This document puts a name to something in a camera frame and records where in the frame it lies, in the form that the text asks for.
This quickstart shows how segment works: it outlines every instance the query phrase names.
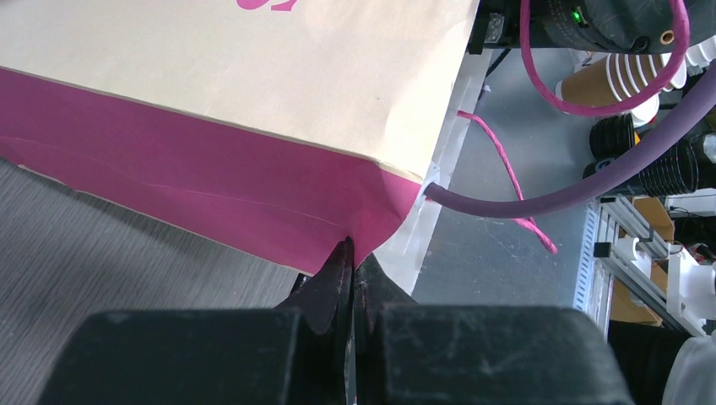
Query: brown paper cup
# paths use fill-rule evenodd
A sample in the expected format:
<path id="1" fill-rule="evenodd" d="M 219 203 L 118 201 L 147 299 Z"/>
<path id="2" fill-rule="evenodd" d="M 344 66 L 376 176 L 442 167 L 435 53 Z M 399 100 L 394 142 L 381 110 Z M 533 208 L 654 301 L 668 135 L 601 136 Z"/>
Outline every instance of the brown paper cup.
<path id="1" fill-rule="evenodd" d="M 619 98 L 621 100 L 625 100 L 629 96 L 627 95 L 627 93 L 624 92 L 624 89 L 622 89 L 621 86 L 619 85 L 619 75 L 616 74 L 617 69 L 619 67 L 617 67 L 616 64 L 617 64 L 617 60 L 616 60 L 616 58 L 614 58 L 614 55 L 612 55 L 609 58 L 609 66 L 608 66 L 609 74 L 611 77 L 611 85 L 614 87 L 614 91 L 619 95 Z"/>
<path id="2" fill-rule="evenodd" d="M 661 55 L 652 55 L 652 57 L 654 58 L 654 66 L 656 67 L 656 73 L 661 72 L 661 69 L 663 69 L 665 66 L 664 60 L 661 58 Z M 666 84 L 666 86 L 664 86 L 664 90 L 666 91 L 671 91 L 673 89 L 674 86 L 672 86 L 671 84 Z"/>
<path id="3" fill-rule="evenodd" d="M 600 59 L 561 83 L 562 99 L 576 105 L 601 107 L 617 102 L 606 77 L 606 61 Z"/>
<path id="4" fill-rule="evenodd" d="M 634 80 L 637 82 L 639 90 L 644 90 L 647 84 L 651 80 L 651 67 L 648 65 L 648 58 L 643 59 L 645 55 L 627 55 L 629 58 L 629 65 L 632 67 L 632 72 L 635 74 Z M 639 73 L 639 64 L 641 64 L 643 74 Z"/>
<path id="5" fill-rule="evenodd" d="M 616 68 L 619 69 L 620 75 L 617 75 L 616 77 L 612 76 L 612 80 L 615 81 L 615 85 L 619 86 L 619 90 L 623 92 L 623 88 L 619 83 L 621 83 L 625 88 L 626 91 L 629 92 L 629 96 L 634 96 L 636 93 L 640 91 L 640 88 L 634 87 L 632 85 L 632 82 L 629 80 L 629 75 L 631 74 L 633 78 L 638 77 L 638 70 L 636 66 L 632 66 L 631 63 L 629 63 L 629 68 L 627 68 L 627 61 L 626 61 L 626 55 L 612 55 L 612 59 L 614 60 L 614 64 L 616 65 Z"/>
<path id="6" fill-rule="evenodd" d="M 651 64 L 650 64 L 649 60 L 654 60 L 654 59 L 659 59 L 659 58 L 658 57 L 654 58 L 654 55 L 639 55 L 638 57 L 639 57 L 639 61 L 642 63 L 642 69 L 644 71 L 644 76 L 646 76 L 647 81 L 649 83 L 651 83 L 652 80 L 654 80 L 656 78 L 656 76 L 654 76 L 654 72 L 652 72 L 652 70 L 651 70 Z M 657 63 L 654 60 L 654 66 L 658 69 L 657 73 L 661 69 L 659 67 L 660 63 L 661 63 L 661 60 L 659 60 L 659 63 Z"/>

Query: pink cable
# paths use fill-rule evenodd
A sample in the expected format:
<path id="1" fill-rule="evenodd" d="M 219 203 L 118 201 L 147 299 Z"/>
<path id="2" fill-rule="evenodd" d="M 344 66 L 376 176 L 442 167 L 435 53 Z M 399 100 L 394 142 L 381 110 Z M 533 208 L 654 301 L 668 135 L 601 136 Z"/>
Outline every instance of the pink cable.
<path id="1" fill-rule="evenodd" d="M 517 176 L 514 174 L 514 170 L 512 165 L 510 165 L 510 159 L 507 158 L 507 153 L 505 152 L 505 149 L 502 147 L 502 144 L 497 139 L 497 135 L 490 129 L 490 127 L 487 126 L 487 124 L 482 121 L 482 118 L 476 116 L 475 114 L 470 114 L 465 111 L 458 111 L 458 116 L 461 116 L 463 118 L 468 118 L 474 122 L 477 122 L 477 124 L 482 127 L 482 129 L 485 131 L 488 137 L 490 137 L 490 140 L 492 141 L 492 144 L 495 145 L 495 149 L 497 149 L 497 154 L 500 155 L 500 159 L 502 160 L 502 163 L 505 165 L 505 169 L 507 169 L 507 174 L 510 176 L 510 181 L 513 184 L 513 187 L 515 189 L 515 194 L 517 194 L 517 198 L 520 200 L 524 200 L 524 196 L 522 195 L 522 187 L 519 186 L 519 181 L 517 181 Z M 521 219 L 521 218 L 515 218 L 512 219 L 516 224 L 519 226 L 531 231 L 535 235 L 537 235 L 537 238 L 540 239 L 540 242 L 542 242 L 542 246 L 545 247 L 547 251 L 551 254 L 557 253 L 557 246 L 555 246 L 554 242 L 550 239 L 549 236 L 547 236 L 544 232 L 542 232 L 542 229 L 540 229 L 537 224 L 534 221 L 534 218 L 527 218 L 527 219 Z"/>
<path id="2" fill-rule="evenodd" d="M 613 116 L 624 111 L 629 111 L 638 105 L 643 104 L 648 99 L 654 97 L 661 89 L 669 83 L 676 75 L 679 66 L 684 62 L 686 51 L 689 49 L 689 17 L 686 12 L 686 6 L 683 0 L 669 0 L 671 11 L 674 14 L 673 30 L 675 37 L 675 47 L 671 54 L 669 63 L 657 75 L 657 77 L 644 90 L 633 97 L 620 101 L 616 104 L 605 105 L 603 107 L 586 107 L 583 105 L 574 105 L 564 100 L 560 100 L 556 95 L 547 89 L 536 67 L 534 67 L 534 59 L 532 58 L 532 50 L 529 46 L 529 21 L 530 21 L 530 0 L 522 0 L 522 7 L 519 14 L 519 43 L 522 52 L 522 61 L 524 68 L 527 69 L 529 79 L 532 85 L 550 104 L 561 111 L 578 116 Z"/>

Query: gray floor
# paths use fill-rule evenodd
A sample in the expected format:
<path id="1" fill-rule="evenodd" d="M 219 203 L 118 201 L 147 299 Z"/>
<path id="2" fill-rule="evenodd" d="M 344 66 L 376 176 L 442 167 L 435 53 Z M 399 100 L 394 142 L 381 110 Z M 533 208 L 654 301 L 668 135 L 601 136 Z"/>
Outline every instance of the gray floor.
<path id="1" fill-rule="evenodd" d="M 0 159 L 0 404 L 36 400 L 88 314 L 271 306 L 295 279 Z"/>
<path id="2" fill-rule="evenodd" d="M 533 54 L 540 76 L 552 89 L 572 72 L 566 49 Z M 480 99 L 475 114 L 499 137 L 525 197 L 580 181 L 584 166 L 594 160 L 589 151 L 594 119 L 563 114 L 548 105 L 529 82 L 518 51 L 485 83 L 491 92 Z M 450 189 L 491 201 L 515 199 L 499 155 L 478 125 L 471 125 L 465 136 Z M 578 275 L 587 213 L 587 204 L 581 204 L 535 219 L 559 249 L 551 255 L 532 233 L 509 220 L 444 208 L 413 298 L 422 304 L 573 306 L 582 280 Z"/>

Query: beige paper bag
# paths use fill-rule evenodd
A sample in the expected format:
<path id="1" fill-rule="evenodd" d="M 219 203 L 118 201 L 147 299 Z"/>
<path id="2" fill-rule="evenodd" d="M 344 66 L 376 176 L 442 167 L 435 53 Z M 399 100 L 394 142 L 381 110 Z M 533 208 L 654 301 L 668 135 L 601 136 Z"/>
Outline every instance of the beige paper bag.
<path id="1" fill-rule="evenodd" d="M 477 3 L 0 2 L 0 155 L 314 273 L 407 215 Z"/>

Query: stacked black cups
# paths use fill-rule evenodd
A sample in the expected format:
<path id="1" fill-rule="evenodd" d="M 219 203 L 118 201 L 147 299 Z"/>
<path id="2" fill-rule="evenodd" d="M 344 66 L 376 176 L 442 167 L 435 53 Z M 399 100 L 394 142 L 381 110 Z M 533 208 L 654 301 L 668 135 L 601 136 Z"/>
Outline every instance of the stacked black cups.
<path id="1" fill-rule="evenodd" d="M 589 134 L 589 146 L 596 162 L 584 169 L 588 177 L 608 166 L 638 141 L 632 117 L 613 116 L 597 122 Z M 609 194 L 665 197 L 688 194 L 698 189 L 698 164 L 693 147 L 679 142 L 651 165 L 631 179 L 612 189 Z"/>

